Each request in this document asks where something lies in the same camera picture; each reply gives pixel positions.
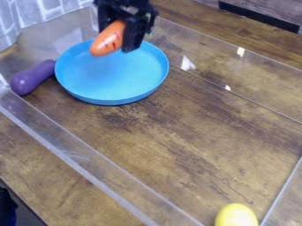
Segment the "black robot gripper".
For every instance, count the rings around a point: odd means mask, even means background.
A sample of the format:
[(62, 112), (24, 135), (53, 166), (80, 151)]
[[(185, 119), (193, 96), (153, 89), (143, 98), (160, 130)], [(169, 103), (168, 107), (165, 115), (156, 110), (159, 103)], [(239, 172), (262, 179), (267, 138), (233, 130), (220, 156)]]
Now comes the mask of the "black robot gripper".
[(99, 31), (117, 19), (124, 19), (121, 50), (128, 53), (140, 47), (145, 34), (153, 29), (157, 11), (149, 0), (93, 0)]

